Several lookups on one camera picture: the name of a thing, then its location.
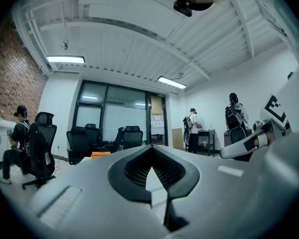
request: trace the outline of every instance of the ceiling light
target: ceiling light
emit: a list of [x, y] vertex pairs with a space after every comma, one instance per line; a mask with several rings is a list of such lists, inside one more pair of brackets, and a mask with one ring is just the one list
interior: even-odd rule
[[97, 99], [98, 99], [98, 98], [95, 98], [95, 97], [88, 97], [88, 96], [83, 96], [83, 98], [94, 99], [94, 100], [97, 100]]
[[85, 63], [84, 57], [81, 56], [47, 56], [46, 59], [53, 63]]
[[165, 77], [163, 77], [163, 76], [160, 76], [160, 77], [158, 78], [158, 81], [159, 81], [159, 82], [166, 83], [166, 84], [169, 84], [169, 85], [172, 85], [172, 86], [177, 87], [177, 88], [180, 88], [180, 89], [185, 89], [185, 88], [186, 88], [186, 85], [181, 84], [181, 83], [178, 83], [178, 82], [173, 81], [173, 80], [170, 80], [170, 79], [165, 78]]

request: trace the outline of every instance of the desk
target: desk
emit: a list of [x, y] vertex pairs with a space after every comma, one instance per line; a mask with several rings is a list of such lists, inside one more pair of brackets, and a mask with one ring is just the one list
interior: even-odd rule
[[198, 151], [208, 150], [208, 156], [209, 156], [210, 149], [213, 148], [213, 156], [215, 156], [215, 130], [213, 129], [213, 130], [198, 131], [198, 142], [200, 136], [208, 137], [208, 142], [206, 147], [204, 145], [198, 145], [197, 150]]
[[[252, 135], [252, 130], [251, 129], [248, 129], [247, 130], [247, 137]], [[231, 143], [230, 143], [230, 137], [229, 137], [229, 131], [226, 131], [224, 132], [224, 146], [229, 146]]]

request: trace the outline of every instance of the orange object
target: orange object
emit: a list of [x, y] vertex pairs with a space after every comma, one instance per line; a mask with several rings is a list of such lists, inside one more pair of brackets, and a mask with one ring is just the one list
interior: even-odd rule
[[98, 158], [111, 154], [110, 152], [92, 152], [91, 158]]

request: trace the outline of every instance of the sneaker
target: sneaker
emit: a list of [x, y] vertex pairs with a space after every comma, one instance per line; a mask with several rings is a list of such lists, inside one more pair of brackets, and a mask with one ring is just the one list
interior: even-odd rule
[[4, 179], [3, 177], [0, 178], [0, 182], [4, 183], [4, 184], [11, 184], [11, 180], [10, 179]]

